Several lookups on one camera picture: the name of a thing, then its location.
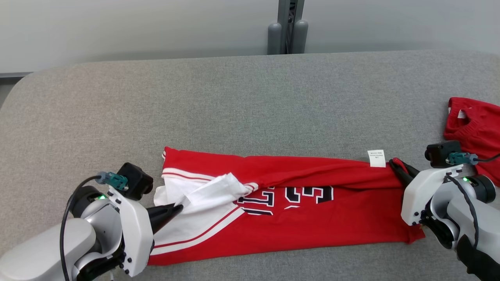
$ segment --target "cable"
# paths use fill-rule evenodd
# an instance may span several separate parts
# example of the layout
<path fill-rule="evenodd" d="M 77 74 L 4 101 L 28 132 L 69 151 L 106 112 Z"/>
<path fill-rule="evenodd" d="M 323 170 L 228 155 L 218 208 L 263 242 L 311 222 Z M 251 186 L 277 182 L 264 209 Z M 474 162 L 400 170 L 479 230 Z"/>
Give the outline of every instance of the cable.
<path fill-rule="evenodd" d="M 470 214 L 472 215 L 472 224 L 474 225 L 474 245 L 472 246 L 472 248 L 475 250 L 478 247 L 478 240 L 479 240 L 479 225 L 478 225 L 478 215 L 476 214 L 476 209 L 474 208 L 474 205 L 472 204 L 469 195 L 467 194 L 465 189 L 460 185 L 459 181 L 450 175 L 447 175 L 446 178 L 452 181 L 456 185 L 456 187 L 458 187 L 458 190 L 460 190 L 460 192 L 463 194 L 465 202 L 467 202 L 467 205 L 469 206 Z"/>
<path fill-rule="evenodd" d="M 498 153 L 497 155 L 491 157 L 491 158 L 488 158 L 488 159 L 479 159 L 479 158 L 476 158 L 474 160 L 478 161 L 478 162 L 490 162 L 490 161 L 493 161 L 495 159 L 497 159 L 498 157 L 500 157 L 500 153 Z"/>
<path fill-rule="evenodd" d="M 100 175 L 95 175 L 87 178 L 76 187 L 75 191 L 83 187 L 86 183 L 100 178 L 101 178 Z M 66 221 L 68 220 L 68 214 L 70 213 L 70 203 L 71 201 L 73 201 L 74 197 L 75 197 L 75 192 L 73 192 L 73 194 L 71 194 L 71 196 L 67 200 L 66 209 L 64 210 L 64 215 L 62 216 L 61 230 L 59 233 L 59 255 L 61 258 L 62 274 L 64 275 L 65 281 L 70 281 L 70 276 L 68 275 L 68 268 L 66 267 L 66 257 L 64 255 L 64 230 L 66 228 Z"/>

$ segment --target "clothing label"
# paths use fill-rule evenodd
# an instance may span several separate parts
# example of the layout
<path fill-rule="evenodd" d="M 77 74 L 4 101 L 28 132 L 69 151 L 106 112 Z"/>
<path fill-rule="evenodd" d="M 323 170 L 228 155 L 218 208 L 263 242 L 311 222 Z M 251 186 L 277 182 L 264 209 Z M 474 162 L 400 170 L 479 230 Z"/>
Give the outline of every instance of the clothing label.
<path fill-rule="evenodd" d="M 465 119 L 465 118 L 467 118 L 467 115 L 466 115 L 466 113 L 465 113 L 465 112 L 463 112 L 462 110 L 460 110 L 460 111 L 458 112 L 458 116 L 457 116 L 457 118 L 460 118 L 460 119 Z"/>
<path fill-rule="evenodd" d="M 370 158 L 370 167 L 386 167 L 386 157 L 383 149 L 368 150 L 368 157 Z"/>

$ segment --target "white wall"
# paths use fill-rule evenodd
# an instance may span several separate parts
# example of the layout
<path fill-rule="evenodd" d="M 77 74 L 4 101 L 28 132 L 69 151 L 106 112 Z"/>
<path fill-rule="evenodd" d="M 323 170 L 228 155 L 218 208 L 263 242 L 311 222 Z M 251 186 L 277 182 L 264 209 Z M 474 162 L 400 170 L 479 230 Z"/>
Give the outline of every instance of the white wall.
<path fill-rule="evenodd" d="M 0 73 L 264 55 L 278 0 L 0 0 Z"/>
<path fill-rule="evenodd" d="M 416 49 L 500 55 L 499 0 L 305 0 L 306 53 Z"/>

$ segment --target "gray table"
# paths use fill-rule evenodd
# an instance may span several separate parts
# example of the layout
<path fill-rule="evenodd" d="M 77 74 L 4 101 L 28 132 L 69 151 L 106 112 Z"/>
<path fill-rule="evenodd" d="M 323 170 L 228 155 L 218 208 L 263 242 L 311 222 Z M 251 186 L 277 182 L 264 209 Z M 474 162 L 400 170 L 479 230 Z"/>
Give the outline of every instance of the gray table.
<path fill-rule="evenodd" d="M 499 77 L 495 55 L 438 50 L 97 62 L 30 74 L 0 110 L 0 255 L 59 223 L 75 186 L 98 171 L 131 162 L 161 185 L 164 146 L 356 160 L 383 149 L 426 169 L 448 99 L 500 104 Z M 432 235 L 148 267 L 135 278 L 474 279 Z"/>

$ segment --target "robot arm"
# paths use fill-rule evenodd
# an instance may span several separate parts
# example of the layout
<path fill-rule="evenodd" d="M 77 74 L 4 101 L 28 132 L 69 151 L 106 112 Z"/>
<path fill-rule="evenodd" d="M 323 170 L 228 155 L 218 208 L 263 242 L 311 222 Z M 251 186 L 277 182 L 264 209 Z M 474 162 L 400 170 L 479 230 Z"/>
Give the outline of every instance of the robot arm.
<path fill-rule="evenodd" d="M 144 208 L 139 200 L 153 179 L 126 163 L 117 174 L 103 173 L 106 195 L 93 186 L 75 190 L 65 224 L 64 259 L 69 280 L 90 281 L 120 267 L 133 277 L 148 263 L 153 234 L 175 217 L 182 205 Z M 0 258 L 0 281 L 63 281 L 58 224 L 18 245 Z"/>
<path fill-rule="evenodd" d="M 401 161 L 401 169 L 389 162 L 407 184 L 401 218 L 408 225 L 429 227 L 443 247 L 456 251 L 469 274 L 483 281 L 500 280 L 500 211 L 488 205 L 496 197 L 495 186 L 484 175 L 460 178 L 463 165 L 449 161 L 449 155 L 457 153 L 458 142 L 429 145 L 426 158 L 433 168 L 417 171 L 409 180 L 402 170 L 413 167 Z"/>

